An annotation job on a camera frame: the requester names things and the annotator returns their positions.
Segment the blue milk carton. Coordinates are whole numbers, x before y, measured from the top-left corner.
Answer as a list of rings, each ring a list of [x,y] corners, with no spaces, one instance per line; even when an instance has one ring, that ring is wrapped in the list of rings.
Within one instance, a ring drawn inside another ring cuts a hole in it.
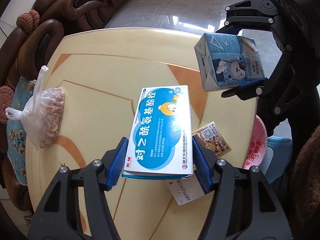
[[[205,92],[229,89],[265,78],[257,46],[251,38],[205,33],[194,49]]]

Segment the pink-lined trash bin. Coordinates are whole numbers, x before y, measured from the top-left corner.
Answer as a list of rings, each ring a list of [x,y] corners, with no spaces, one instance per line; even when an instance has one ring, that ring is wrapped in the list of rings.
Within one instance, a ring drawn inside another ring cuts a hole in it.
[[[253,132],[246,160],[243,168],[248,170],[251,166],[259,166],[264,159],[267,149],[267,131],[259,116],[255,117]]]

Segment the purple gold flat box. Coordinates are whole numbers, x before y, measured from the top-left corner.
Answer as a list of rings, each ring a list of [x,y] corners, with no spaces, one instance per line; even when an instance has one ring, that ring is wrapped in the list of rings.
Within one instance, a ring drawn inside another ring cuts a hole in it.
[[[211,150],[216,157],[220,157],[231,151],[230,146],[227,144],[214,122],[199,128],[193,132],[192,135],[199,139],[202,148]]]

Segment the blue plastic stool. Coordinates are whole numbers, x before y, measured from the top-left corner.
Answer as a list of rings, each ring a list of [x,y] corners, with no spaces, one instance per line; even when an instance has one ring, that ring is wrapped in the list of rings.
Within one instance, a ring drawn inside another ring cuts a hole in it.
[[[271,184],[280,178],[292,158],[293,143],[292,139],[271,136],[267,139],[267,151],[265,158],[270,159],[265,172],[265,178]]]

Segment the plastic bag of nuts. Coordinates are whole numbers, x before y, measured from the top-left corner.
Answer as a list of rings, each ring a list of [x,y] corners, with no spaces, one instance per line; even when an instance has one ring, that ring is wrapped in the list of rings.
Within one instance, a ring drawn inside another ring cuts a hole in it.
[[[7,118],[21,122],[37,150],[50,146],[56,140],[65,101],[65,90],[62,87],[42,90],[44,75],[48,70],[45,65],[41,67],[33,96],[27,101],[23,110],[11,107],[5,109]]]

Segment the blue floral cushion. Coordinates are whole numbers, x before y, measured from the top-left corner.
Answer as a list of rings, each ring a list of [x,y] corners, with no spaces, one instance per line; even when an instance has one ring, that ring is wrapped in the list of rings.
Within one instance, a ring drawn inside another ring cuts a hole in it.
[[[22,111],[30,97],[33,96],[33,90],[36,81],[27,81],[20,78],[11,103],[11,108]],[[27,176],[25,168],[25,141],[27,135],[20,120],[7,121],[7,155],[12,165],[14,174],[20,184],[27,186]]]

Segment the brown leather sofa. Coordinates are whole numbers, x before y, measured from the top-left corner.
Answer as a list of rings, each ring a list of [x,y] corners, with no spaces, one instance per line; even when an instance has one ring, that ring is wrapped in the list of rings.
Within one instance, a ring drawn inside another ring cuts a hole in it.
[[[7,156],[7,117],[21,77],[37,78],[65,35],[101,29],[128,0],[36,0],[32,10],[40,16],[31,33],[16,27],[1,47],[1,187],[20,211],[32,208],[28,188],[20,184]]]

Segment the round pink knitted cushion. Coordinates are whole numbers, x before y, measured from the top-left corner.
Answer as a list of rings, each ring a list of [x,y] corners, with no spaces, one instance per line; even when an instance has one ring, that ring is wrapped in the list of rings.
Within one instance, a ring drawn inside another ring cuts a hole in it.
[[[39,13],[36,10],[31,10],[18,16],[16,20],[16,25],[18,28],[21,28],[25,33],[29,34],[39,26],[39,22]]]

